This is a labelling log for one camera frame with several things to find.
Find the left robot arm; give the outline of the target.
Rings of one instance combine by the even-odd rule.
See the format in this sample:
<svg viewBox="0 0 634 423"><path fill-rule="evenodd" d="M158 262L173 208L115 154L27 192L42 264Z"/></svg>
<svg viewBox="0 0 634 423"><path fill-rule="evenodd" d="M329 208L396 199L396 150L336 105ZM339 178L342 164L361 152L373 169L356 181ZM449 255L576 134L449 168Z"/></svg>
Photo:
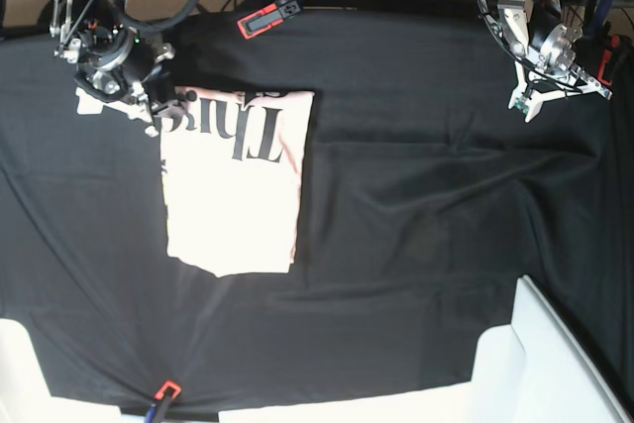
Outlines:
<svg viewBox="0 0 634 423"><path fill-rule="evenodd" d="M564 22L560 0L476 0L487 29L513 60L517 84L508 109L530 122L546 102L591 93L611 98L603 67L592 74L579 65L576 43L602 30L612 3L588 0L589 15L575 27Z"/></svg>

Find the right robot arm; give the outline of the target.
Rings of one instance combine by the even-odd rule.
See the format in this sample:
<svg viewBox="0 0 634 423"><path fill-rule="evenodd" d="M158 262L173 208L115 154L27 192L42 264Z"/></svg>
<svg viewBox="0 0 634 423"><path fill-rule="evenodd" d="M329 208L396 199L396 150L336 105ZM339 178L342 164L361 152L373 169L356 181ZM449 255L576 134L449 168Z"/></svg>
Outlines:
<svg viewBox="0 0 634 423"><path fill-rule="evenodd" d="M163 34L198 1L187 0L167 19L141 21L127 13L127 0L52 0L53 54L75 69L78 113L97 115L109 107L146 123L150 137L159 134L162 119L183 116L186 99L167 68L175 49Z"/></svg>

